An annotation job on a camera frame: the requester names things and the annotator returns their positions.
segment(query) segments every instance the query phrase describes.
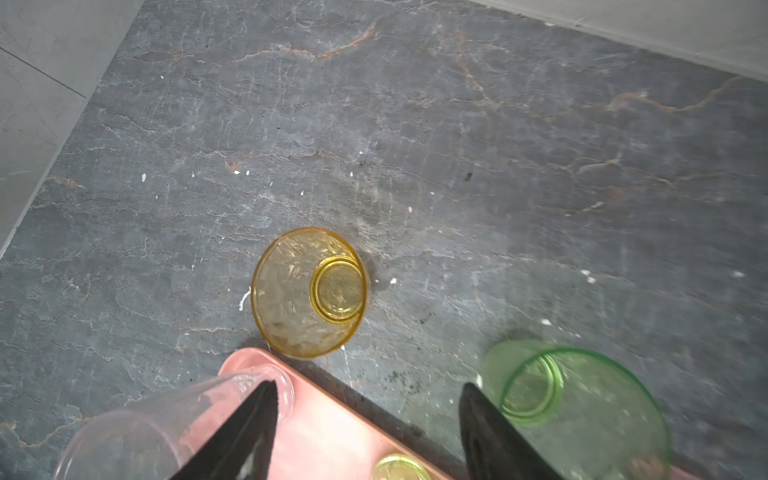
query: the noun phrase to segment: glass cup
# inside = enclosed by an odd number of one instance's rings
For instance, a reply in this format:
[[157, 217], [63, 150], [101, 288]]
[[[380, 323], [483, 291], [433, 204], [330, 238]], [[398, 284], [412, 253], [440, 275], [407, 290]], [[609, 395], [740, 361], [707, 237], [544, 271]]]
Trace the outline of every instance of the glass cup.
[[429, 480], [429, 473], [413, 458], [395, 453], [379, 460], [371, 480]]
[[669, 478], [664, 415], [640, 381], [606, 356], [509, 340], [485, 356], [478, 383], [564, 478]]
[[273, 365], [218, 376], [92, 419], [74, 436], [54, 480], [164, 480], [182, 466], [261, 382], [277, 384], [278, 425], [293, 411], [290, 377]]
[[251, 283], [253, 318], [277, 351], [313, 358], [357, 330], [370, 292], [357, 252], [317, 227], [285, 233], [264, 252]]

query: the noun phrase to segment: white wall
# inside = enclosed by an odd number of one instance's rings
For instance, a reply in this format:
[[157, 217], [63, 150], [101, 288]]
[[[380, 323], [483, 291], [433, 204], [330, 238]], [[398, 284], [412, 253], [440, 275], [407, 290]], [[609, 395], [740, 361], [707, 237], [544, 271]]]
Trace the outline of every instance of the white wall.
[[768, 0], [476, 0], [768, 81]]

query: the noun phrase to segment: white speck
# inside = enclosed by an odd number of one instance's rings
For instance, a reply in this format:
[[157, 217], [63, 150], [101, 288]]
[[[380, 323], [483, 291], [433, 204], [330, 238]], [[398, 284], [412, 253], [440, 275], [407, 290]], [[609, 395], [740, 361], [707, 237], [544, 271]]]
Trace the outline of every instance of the white speck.
[[248, 291], [245, 292], [245, 294], [243, 294], [243, 298], [240, 299], [240, 311], [241, 312], [243, 311], [243, 304], [245, 303], [245, 299], [248, 298], [249, 295], [250, 295], [250, 287], [248, 287]]
[[581, 209], [581, 211], [582, 211], [582, 212], [588, 212], [589, 210], [594, 210], [595, 208], [600, 208], [600, 207], [602, 207], [603, 205], [605, 205], [605, 202], [597, 202], [596, 204], [594, 204], [594, 205], [590, 205], [590, 206], [589, 206], [589, 207], [587, 207], [587, 208], [582, 208], [582, 209]]

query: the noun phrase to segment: yellow glass cup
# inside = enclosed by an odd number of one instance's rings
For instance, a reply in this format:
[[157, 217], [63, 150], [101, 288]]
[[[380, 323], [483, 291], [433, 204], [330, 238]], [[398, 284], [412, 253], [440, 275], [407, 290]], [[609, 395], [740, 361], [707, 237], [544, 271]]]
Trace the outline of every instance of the yellow glass cup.
[[313, 358], [341, 347], [357, 330], [370, 280], [357, 252], [318, 227], [291, 230], [262, 255], [250, 301], [259, 331], [277, 351]]

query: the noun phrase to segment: gray stone floor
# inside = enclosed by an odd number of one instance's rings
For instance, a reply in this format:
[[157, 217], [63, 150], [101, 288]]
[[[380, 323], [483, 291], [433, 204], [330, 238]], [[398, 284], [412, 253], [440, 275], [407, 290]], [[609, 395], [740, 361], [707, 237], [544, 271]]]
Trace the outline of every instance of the gray stone floor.
[[0, 257], [140, 6], [0, 2]]
[[539, 336], [762, 478], [766, 127], [768, 85], [477, 5], [147, 0], [0, 261], [0, 477], [264, 346], [253, 268], [320, 225], [379, 282], [293, 364], [454, 475], [462, 383]]

